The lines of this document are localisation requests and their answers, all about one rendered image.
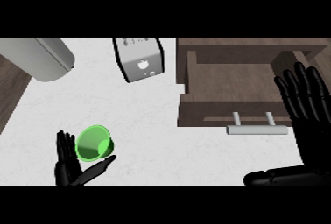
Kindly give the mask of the brown wooden drawer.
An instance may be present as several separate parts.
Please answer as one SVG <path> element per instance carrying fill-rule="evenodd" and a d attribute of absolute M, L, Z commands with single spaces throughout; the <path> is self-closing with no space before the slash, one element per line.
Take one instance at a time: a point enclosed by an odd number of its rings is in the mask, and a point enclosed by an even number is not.
<path fill-rule="evenodd" d="M 190 51 L 178 125 L 225 127 L 234 124 L 234 113 L 247 125 L 266 125 L 268 115 L 278 125 L 290 125 L 275 77 L 286 69 L 292 70 L 298 62 L 308 62 L 305 54 L 286 51 L 269 64 L 201 64 L 197 52 Z"/>

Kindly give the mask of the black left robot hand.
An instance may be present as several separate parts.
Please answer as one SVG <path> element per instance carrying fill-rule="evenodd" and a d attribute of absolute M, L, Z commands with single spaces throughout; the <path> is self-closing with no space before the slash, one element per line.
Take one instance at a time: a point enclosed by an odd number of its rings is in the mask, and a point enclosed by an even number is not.
<path fill-rule="evenodd" d="M 83 171 L 76 153 L 76 136 L 63 130 L 57 133 L 57 154 L 57 186 L 83 186 L 107 171 L 110 164 L 117 159 L 116 155 L 110 156 Z"/>

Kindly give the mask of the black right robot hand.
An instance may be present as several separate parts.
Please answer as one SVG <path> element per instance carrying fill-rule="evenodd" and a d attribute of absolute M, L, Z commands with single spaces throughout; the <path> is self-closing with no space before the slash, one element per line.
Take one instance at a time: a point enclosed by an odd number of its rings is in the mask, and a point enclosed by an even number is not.
<path fill-rule="evenodd" d="M 246 186 L 331 187 L 331 93 L 314 66 L 295 63 L 274 82 L 292 118 L 295 140 L 303 165 L 249 173 Z"/>

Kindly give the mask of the pale grey rounded appliance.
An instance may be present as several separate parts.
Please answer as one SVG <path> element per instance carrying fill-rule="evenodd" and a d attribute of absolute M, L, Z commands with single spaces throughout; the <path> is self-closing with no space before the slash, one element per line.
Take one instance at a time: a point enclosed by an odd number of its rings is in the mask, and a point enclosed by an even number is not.
<path fill-rule="evenodd" d="M 61 38 L 0 38 L 0 54 L 43 82 L 74 68 L 76 57 Z"/>

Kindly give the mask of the brown wooden cabinet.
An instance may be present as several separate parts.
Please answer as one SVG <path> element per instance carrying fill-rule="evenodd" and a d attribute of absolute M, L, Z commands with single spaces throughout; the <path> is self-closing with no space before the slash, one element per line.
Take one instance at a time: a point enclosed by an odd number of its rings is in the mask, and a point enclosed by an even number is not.
<path fill-rule="evenodd" d="M 292 51 L 311 61 L 330 45 L 327 38 L 176 38 L 176 83 L 185 83 L 188 52 L 201 64 L 271 64 Z"/>

